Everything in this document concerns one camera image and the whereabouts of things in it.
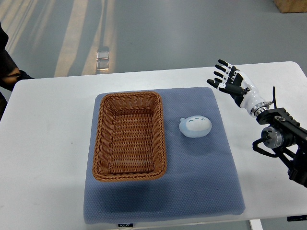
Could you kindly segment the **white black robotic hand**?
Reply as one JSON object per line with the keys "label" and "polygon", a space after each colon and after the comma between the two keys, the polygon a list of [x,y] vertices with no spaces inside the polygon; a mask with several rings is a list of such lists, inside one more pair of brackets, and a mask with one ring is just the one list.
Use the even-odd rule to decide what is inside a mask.
{"label": "white black robotic hand", "polygon": [[208,84],[229,94],[236,105],[246,109],[252,117],[269,109],[270,103],[259,95],[258,88],[244,72],[224,60],[218,62],[215,65],[217,71],[213,72],[216,78],[208,79]]}

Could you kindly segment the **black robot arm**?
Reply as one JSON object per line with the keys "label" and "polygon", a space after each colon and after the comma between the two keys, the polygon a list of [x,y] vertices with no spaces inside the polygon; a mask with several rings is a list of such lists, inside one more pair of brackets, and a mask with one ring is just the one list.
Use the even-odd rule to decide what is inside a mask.
{"label": "black robot arm", "polygon": [[279,158],[288,168],[289,179],[307,186],[307,131],[284,108],[261,108],[254,113],[260,125],[268,124],[261,138],[252,144],[254,151]]}

